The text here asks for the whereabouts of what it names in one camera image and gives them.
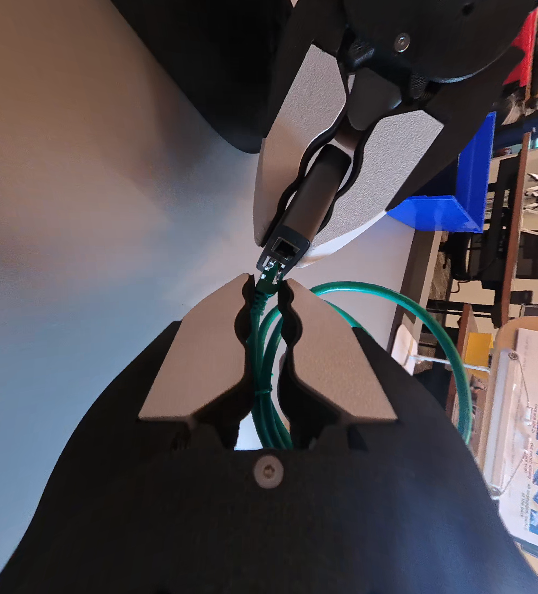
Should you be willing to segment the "red plastic bin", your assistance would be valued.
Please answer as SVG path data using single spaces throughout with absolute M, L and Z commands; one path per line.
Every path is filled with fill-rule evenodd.
M 513 47 L 520 49 L 524 56 L 504 80 L 504 86 L 516 84 L 518 87 L 527 87 L 531 83 L 537 28 L 538 8 L 530 13 L 518 36 L 511 44 Z

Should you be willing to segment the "black ethernet port adapter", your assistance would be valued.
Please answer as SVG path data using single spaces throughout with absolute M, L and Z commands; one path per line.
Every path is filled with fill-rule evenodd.
M 333 144 L 325 145 L 299 184 L 284 213 L 273 225 L 257 262 L 261 273 L 277 271 L 282 278 L 301 263 L 352 163 Z

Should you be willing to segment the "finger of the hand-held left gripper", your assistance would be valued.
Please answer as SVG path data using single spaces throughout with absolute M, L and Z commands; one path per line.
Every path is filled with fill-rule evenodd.
M 358 177 L 334 202 L 329 222 L 296 267 L 303 268 L 332 255 L 383 218 L 388 205 L 443 129 L 443 123 L 423 110 L 379 121 L 364 146 Z
M 277 215 L 284 191 L 296 180 L 307 148 L 331 129 L 347 93 L 337 59 L 310 45 L 259 153 L 253 198 L 257 246 Z

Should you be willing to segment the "blue plastic bin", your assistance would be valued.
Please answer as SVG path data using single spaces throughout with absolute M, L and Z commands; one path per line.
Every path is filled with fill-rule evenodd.
M 481 233 L 495 125 L 491 112 L 458 157 L 388 216 L 422 232 Z

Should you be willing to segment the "dark rounded object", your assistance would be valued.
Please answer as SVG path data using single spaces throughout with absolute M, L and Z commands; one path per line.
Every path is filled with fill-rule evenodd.
M 112 1 L 207 123 L 258 154 L 291 1 Z

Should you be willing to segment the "printed instruction sheet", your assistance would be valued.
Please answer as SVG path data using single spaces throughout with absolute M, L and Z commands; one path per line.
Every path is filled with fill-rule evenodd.
M 522 550 L 538 559 L 538 331 L 519 329 L 509 360 L 511 407 L 499 511 Z

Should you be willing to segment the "small yellow bin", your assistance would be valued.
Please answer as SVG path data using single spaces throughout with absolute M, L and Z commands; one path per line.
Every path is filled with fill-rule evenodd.
M 494 336 L 491 333 L 469 333 L 464 357 L 465 365 L 472 368 L 488 368 L 493 348 Z

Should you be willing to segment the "wooden top desk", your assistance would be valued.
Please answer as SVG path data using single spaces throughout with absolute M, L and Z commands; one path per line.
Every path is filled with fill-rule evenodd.
M 517 155 L 498 161 L 487 239 L 482 253 L 481 285 L 494 292 L 489 313 L 495 329 L 509 320 L 511 288 L 516 275 L 523 210 L 525 174 L 531 133 L 522 138 Z
M 469 303 L 463 304 L 462 313 L 458 321 L 458 336 L 456 349 L 463 362 L 466 362 L 467 343 L 471 332 L 478 332 L 473 315 L 473 307 Z M 457 386 L 454 375 L 451 374 L 449 392 L 445 403 L 445 411 L 449 419 L 453 419 L 457 406 Z

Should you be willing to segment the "clear acrylic sign stand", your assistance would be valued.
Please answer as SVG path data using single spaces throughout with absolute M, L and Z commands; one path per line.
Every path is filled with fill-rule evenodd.
M 507 428 L 510 416 L 511 399 L 509 393 L 509 381 L 512 375 L 509 374 L 509 355 L 516 350 L 516 345 L 512 349 L 502 350 L 497 368 L 497 383 L 494 392 L 494 404 L 491 417 L 491 432 L 488 442 L 488 453 L 493 452 L 494 458 L 487 462 L 485 471 L 490 479 L 487 482 L 491 496 L 495 500 L 500 499 L 500 482 L 503 474 L 503 456 L 507 442 Z M 450 357 L 448 349 L 443 348 L 442 358 L 432 358 L 418 354 L 417 341 L 412 337 L 408 330 L 401 327 L 397 333 L 397 338 L 393 346 L 393 358 L 398 361 L 410 374 L 414 372 L 414 367 L 418 362 L 432 362 L 444 366 L 454 376 L 456 371 L 460 370 L 466 375 L 466 381 L 469 382 L 471 389 L 471 433 L 469 447 L 474 454 L 479 444 L 479 433 L 481 430 L 482 413 L 485 405 L 488 378 L 490 373 L 490 364 L 488 368 L 477 368 L 466 366 L 459 353 L 453 353 Z

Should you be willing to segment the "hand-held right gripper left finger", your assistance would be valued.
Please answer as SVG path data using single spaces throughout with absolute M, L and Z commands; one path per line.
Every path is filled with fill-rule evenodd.
M 236 446 L 255 398 L 248 340 L 255 278 L 240 274 L 196 304 L 174 338 L 139 411 L 143 422 L 210 426 Z

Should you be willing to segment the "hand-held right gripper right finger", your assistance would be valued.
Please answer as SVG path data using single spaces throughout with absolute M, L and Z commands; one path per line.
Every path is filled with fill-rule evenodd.
M 279 404 L 295 449 L 308 449 L 327 427 L 391 424 L 398 416 L 354 328 L 298 281 L 279 289 L 286 352 Z

